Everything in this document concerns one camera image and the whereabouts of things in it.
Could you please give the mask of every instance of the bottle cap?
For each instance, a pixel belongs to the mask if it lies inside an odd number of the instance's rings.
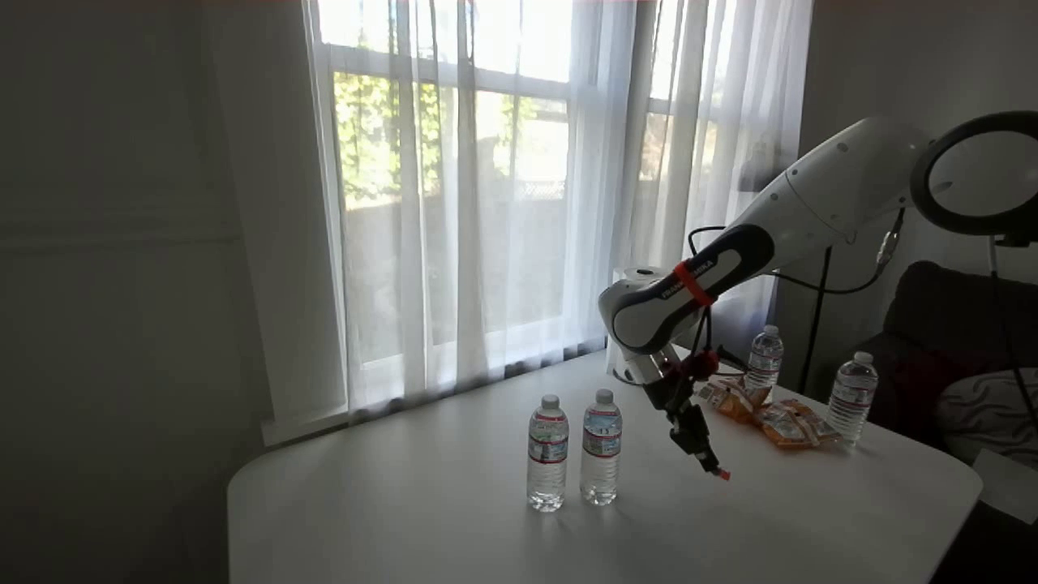
[[[855,350],[855,360],[870,368],[873,355],[870,350]]]

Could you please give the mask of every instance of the green foliage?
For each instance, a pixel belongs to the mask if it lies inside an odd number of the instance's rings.
[[[446,93],[434,85],[418,85],[417,165],[426,196],[442,189],[442,109]],[[349,209],[403,196],[403,115],[398,80],[334,70],[337,160]]]
[[[403,147],[403,108],[417,108],[412,148]],[[418,196],[442,196],[442,138],[452,108],[454,86],[417,85],[412,102],[403,103],[398,80],[334,70],[337,161],[349,209],[398,200],[406,165],[418,170]],[[497,147],[502,154],[497,173],[513,175],[515,132],[539,116],[543,102],[481,90],[478,108],[497,108]]]

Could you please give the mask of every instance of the white table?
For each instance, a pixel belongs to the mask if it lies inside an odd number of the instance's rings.
[[[724,482],[604,371],[594,355],[263,455],[232,480],[232,582],[927,582],[980,495],[966,465],[877,424],[851,455],[781,455],[709,414]],[[617,507],[579,499],[571,433],[567,507],[528,513],[528,411],[557,391],[581,429],[602,386],[628,414]]]

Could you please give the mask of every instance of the bottle label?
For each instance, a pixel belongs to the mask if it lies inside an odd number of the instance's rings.
[[[606,411],[606,414],[589,411],[583,414],[583,452],[592,459],[617,459],[620,438],[622,438],[620,414],[615,414],[615,411]]]
[[[780,360],[749,355],[744,386],[763,398],[780,382]]]
[[[528,421],[528,461],[563,465],[567,455],[567,424],[554,414],[535,414]]]
[[[851,382],[833,382],[833,397],[831,397],[831,408],[833,408],[833,414],[856,414],[860,411],[860,407],[863,407],[863,391],[860,389],[855,389]]]

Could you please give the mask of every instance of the floor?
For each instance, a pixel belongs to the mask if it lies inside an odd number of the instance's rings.
[[[1034,584],[1038,524],[980,504],[934,573],[934,584],[975,582]]]

